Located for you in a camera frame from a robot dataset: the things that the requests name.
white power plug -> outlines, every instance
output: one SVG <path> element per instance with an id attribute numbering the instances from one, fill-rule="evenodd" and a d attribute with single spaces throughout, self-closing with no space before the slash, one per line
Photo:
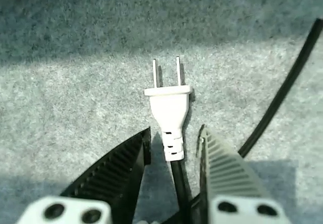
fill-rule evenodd
<path id="1" fill-rule="evenodd" d="M 166 161 L 184 159 L 182 128 L 188 111 L 192 87 L 182 85 L 180 58 L 176 57 L 178 86 L 160 87 L 156 60 L 153 60 L 154 88 L 145 89 L 151 112 L 161 128 Z"/>

cord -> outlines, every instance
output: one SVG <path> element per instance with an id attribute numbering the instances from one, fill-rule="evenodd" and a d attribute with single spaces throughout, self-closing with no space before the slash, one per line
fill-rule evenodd
<path id="1" fill-rule="evenodd" d="M 184 180 L 184 171 L 183 171 L 183 162 L 180 161 L 171 161 L 172 174 L 174 178 L 175 190 L 177 195 L 177 202 L 179 207 L 179 217 L 182 217 L 183 223 L 191 224 L 192 215 L 191 207 L 189 204 L 188 194 L 186 190 L 185 180 Z"/>
<path id="2" fill-rule="evenodd" d="M 246 140 L 246 142 L 242 145 L 242 147 L 239 149 L 238 153 L 241 155 L 242 158 L 245 158 L 247 154 L 250 152 L 250 150 L 253 148 L 253 146 L 256 144 L 257 140 L 261 137 L 261 135 L 264 133 L 265 129 L 269 125 L 270 121 L 274 117 L 275 113 L 279 109 L 280 105 L 284 101 L 286 95 L 290 91 L 292 85 L 294 84 L 295 80 L 299 76 L 300 72 L 302 71 L 305 63 L 307 62 L 319 36 L 323 29 L 323 20 L 322 19 L 316 19 L 314 22 L 310 33 L 307 36 L 307 39 L 302 47 L 301 52 L 298 55 L 298 58 L 296 59 L 292 69 L 290 70 L 289 74 L 287 75 L 284 83 L 281 85 L 280 89 L 278 90 L 276 96 L 272 100 L 271 104 L 269 105 L 266 113 L 263 115 L 261 121 L 257 125 L 257 127 L 254 129 L 250 137 Z M 193 210 L 196 209 L 200 202 L 200 194 L 197 194 L 190 202 L 190 209 L 191 213 Z M 173 216 L 171 216 L 169 219 L 167 219 L 163 224 L 179 224 L 180 219 L 179 213 L 175 213 Z"/>

plug housing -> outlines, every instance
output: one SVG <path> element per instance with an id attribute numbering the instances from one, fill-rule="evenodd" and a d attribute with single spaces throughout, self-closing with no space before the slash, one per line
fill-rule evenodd
<path id="1" fill-rule="evenodd" d="M 182 85 L 180 59 L 176 57 L 178 86 L 160 87 L 158 67 L 153 60 L 154 88 L 144 90 L 151 112 L 161 129 L 166 161 L 184 159 L 182 128 L 188 112 L 192 87 Z"/>

floor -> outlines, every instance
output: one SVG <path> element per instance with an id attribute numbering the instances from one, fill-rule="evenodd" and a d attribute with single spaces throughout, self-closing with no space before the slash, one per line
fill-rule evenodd
<path id="1" fill-rule="evenodd" d="M 157 59 L 194 88 L 184 126 L 192 195 L 202 124 L 238 149 L 294 63 L 323 0 L 0 0 L 0 223 L 59 194 L 151 126 L 134 221 L 177 211 L 158 125 L 143 94 Z M 323 36 L 246 160 L 295 224 L 323 222 Z"/>

cable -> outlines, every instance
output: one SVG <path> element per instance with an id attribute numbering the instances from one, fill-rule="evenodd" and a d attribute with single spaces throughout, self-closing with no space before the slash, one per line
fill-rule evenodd
<path id="1" fill-rule="evenodd" d="M 302 47 L 301 52 L 299 53 L 292 69 L 290 70 L 289 74 L 287 75 L 284 83 L 281 85 L 280 89 L 276 93 L 276 96 L 272 100 L 271 104 L 269 105 L 266 113 L 263 115 L 261 121 L 257 125 L 257 127 L 253 130 L 250 137 L 246 140 L 246 142 L 242 145 L 239 149 L 238 153 L 241 155 L 242 158 L 245 158 L 253 146 L 256 144 L 257 140 L 261 137 L 264 133 L 265 129 L 269 125 L 270 121 L 274 117 L 275 113 L 279 109 L 280 105 L 284 101 L 286 95 L 290 91 L 292 85 L 294 84 L 295 80 L 297 79 L 298 75 L 302 71 L 305 63 L 307 62 L 319 36 L 323 29 L 323 20 L 316 19 L 314 22 L 310 33 L 307 36 L 307 39 Z M 189 203 L 192 211 L 198 206 L 200 202 L 200 194 L 197 194 Z M 163 224 L 185 224 L 185 222 L 181 222 L 179 213 L 175 213 L 169 219 L 167 219 Z"/>
<path id="2" fill-rule="evenodd" d="M 182 167 L 182 160 L 180 161 L 171 161 L 172 174 L 174 178 L 175 190 L 177 195 L 178 207 L 179 207 L 179 217 L 182 217 L 183 223 L 191 224 L 192 215 L 191 207 L 189 204 L 188 194 L 186 190 L 184 172 Z"/>

